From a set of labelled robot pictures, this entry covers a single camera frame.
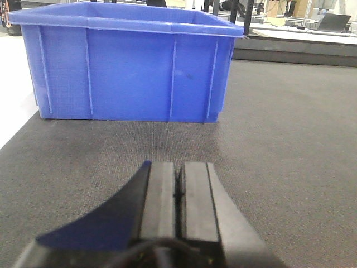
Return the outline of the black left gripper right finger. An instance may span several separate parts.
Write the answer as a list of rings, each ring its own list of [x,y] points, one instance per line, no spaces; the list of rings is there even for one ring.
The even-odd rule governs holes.
[[[182,238],[216,267],[281,267],[224,189],[209,162],[186,162],[182,182]]]

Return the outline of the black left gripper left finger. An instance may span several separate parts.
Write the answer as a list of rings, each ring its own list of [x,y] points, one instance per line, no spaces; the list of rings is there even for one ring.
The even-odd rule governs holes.
[[[175,238],[175,169],[145,161],[107,201],[81,218],[36,237],[15,267],[103,267],[134,244]]]

